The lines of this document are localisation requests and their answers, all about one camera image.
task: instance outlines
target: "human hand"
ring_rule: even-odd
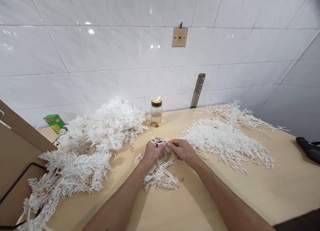
[[[190,167],[199,158],[187,140],[173,139],[168,141],[167,146],[171,148],[177,159],[183,160]]]
[[[162,143],[158,147],[156,147],[153,143],[149,141],[146,145],[146,150],[144,152],[144,156],[142,158],[142,162],[147,163],[150,165],[150,168],[156,163],[156,160],[161,156],[162,150],[166,148],[166,144]]]

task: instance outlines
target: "brass wall plate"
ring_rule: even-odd
[[[187,34],[187,28],[175,27],[173,30],[172,47],[186,47]]]

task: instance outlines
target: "forearm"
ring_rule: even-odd
[[[152,164],[143,159],[121,187],[103,204],[83,231],[126,230],[142,180]]]
[[[204,161],[191,165],[215,201],[221,217],[230,231],[274,230],[258,213],[240,199]]]

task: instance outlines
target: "glass jar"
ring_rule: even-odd
[[[161,124],[162,117],[162,101],[158,99],[153,99],[151,101],[151,124],[154,127],[159,127]]]

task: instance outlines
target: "green juice box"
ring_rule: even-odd
[[[61,129],[68,130],[66,127],[64,127],[65,123],[58,114],[47,115],[43,119],[55,131],[55,133],[59,133]]]

